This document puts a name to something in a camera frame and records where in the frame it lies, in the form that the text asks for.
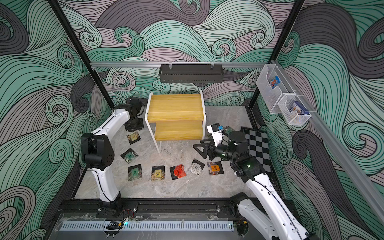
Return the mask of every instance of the wave pattern wallpaper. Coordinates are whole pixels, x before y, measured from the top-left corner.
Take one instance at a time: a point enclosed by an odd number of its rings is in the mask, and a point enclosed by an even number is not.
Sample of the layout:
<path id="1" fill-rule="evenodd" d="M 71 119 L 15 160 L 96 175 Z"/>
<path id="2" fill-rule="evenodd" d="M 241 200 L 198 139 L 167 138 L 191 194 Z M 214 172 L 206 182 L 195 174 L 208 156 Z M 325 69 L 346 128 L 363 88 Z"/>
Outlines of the wave pattern wallpaper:
<path id="1" fill-rule="evenodd" d="M 110 114 L 46 0 L 0 1 L 0 106 L 0 238 L 42 239 Z"/>
<path id="2" fill-rule="evenodd" d="M 302 9 L 278 62 L 384 194 L 384 4 L 326 0 Z M 384 239 L 384 227 L 308 123 L 256 114 L 285 196 L 320 239 Z"/>
<path id="3" fill-rule="evenodd" d="M 266 63 L 294 0 L 59 2 L 91 61 Z M 125 103 L 137 91 L 146 102 L 150 91 L 180 94 L 203 90 L 206 106 L 237 106 L 248 105 L 261 69 L 229 68 L 223 83 L 196 85 L 161 83 L 158 68 L 98 71 L 115 103 Z"/>

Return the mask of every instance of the aluminum rail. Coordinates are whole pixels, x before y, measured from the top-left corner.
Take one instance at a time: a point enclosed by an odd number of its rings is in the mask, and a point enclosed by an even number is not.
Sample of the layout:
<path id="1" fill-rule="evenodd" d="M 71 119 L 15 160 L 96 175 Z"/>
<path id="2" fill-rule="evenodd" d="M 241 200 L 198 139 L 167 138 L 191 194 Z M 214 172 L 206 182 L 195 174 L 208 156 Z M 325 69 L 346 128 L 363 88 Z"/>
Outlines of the aluminum rail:
<path id="1" fill-rule="evenodd" d="M 223 68 L 263 68 L 267 63 L 245 62 L 140 62 L 140 61 L 102 61 L 91 62 L 92 68 L 159 68 L 161 64 L 209 64 L 222 65 Z"/>
<path id="2" fill-rule="evenodd" d="M 276 64 L 278 68 L 280 68 L 293 92 L 296 93 L 302 104 L 310 111 L 312 117 L 309 119 L 309 121 L 311 121 L 312 125 L 316 128 L 324 143 L 328 146 L 328 149 L 333 157 L 338 160 L 340 166 L 348 174 L 353 184 L 359 190 L 368 205 L 371 207 L 373 213 L 375 213 L 377 218 L 381 221 L 381 224 L 384 226 L 384 197 L 382 194 L 374 186 L 362 168 L 352 158 L 344 145 L 342 145 L 340 140 L 321 118 L 319 113 L 314 111 L 313 106 L 311 106 L 311 104 L 308 102 L 306 96 L 304 96 L 303 93 L 297 88 L 297 86 L 291 81 L 291 79 L 283 70 L 283 67 L 276 61 L 272 61 L 272 63 Z"/>

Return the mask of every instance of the black and white checkerboard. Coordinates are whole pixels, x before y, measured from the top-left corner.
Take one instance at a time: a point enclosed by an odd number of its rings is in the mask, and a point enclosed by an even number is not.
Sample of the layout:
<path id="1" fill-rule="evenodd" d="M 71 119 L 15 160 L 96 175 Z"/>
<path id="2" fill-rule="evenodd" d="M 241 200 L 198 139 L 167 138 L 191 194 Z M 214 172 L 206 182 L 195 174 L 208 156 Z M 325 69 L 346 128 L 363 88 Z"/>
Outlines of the black and white checkerboard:
<path id="1" fill-rule="evenodd" d="M 249 146 L 249 154 L 256 157 L 266 172 L 271 172 L 271 160 L 269 157 L 268 135 L 252 128 L 241 127 L 245 133 Z"/>

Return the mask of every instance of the wooden shelf board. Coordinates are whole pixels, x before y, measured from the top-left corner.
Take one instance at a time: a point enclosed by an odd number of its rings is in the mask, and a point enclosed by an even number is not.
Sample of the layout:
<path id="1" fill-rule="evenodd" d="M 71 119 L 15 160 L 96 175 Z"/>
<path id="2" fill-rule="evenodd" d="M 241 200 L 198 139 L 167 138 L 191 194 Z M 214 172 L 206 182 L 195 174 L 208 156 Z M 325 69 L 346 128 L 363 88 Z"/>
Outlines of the wooden shelf board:
<path id="1" fill-rule="evenodd" d="M 202 139 L 203 124 L 201 120 L 157 122 L 156 141 Z"/>
<path id="2" fill-rule="evenodd" d="M 200 94 L 152 95 L 148 122 L 204 119 Z"/>

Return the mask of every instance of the gray marble surface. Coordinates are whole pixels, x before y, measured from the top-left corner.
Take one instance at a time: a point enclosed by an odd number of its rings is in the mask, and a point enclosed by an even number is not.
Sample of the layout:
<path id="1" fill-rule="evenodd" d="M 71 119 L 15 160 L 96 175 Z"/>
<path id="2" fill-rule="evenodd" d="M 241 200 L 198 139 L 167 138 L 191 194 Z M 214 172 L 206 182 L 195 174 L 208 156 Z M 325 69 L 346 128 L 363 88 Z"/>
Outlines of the gray marble surface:
<path id="1" fill-rule="evenodd" d="M 207 125 L 220 123 L 223 126 L 231 126 L 235 130 L 240 127 L 251 127 L 245 107 L 205 107 L 207 115 Z M 161 153 L 158 154 L 153 139 L 144 122 L 144 129 L 139 131 L 141 140 L 129 144 L 128 131 L 124 126 L 116 133 L 111 140 L 115 151 L 115 159 L 112 164 L 112 172 L 117 188 L 122 197 L 128 198 L 150 198 L 150 197 L 231 197 L 239 192 L 246 193 L 249 197 L 255 197 L 245 186 L 243 181 L 234 175 L 229 166 L 229 162 L 222 162 L 224 174 L 209 175 L 208 158 L 203 159 L 192 147 L 199 143 L 193 141 L 163 141 Z M 120 157 L 120 154 L 132 148 L 139 156 L 129 165 Z M 203 162 L 205 167 L 202 173 L 197 176 L 187 171 L 192 160 Z M 128 166 L 141 164 L 143 177 L 133 181 L 128 181 Z M 178 164 L 183 164 L 186 177 L 172 180 L 169 168 Z M 152 166 L 165 166 L 165 180 L 151 182 Z M 87 172 L 76 193 L 77 199 L 98 198 L 99 190 L 96 180 L 91 172 Z"/>

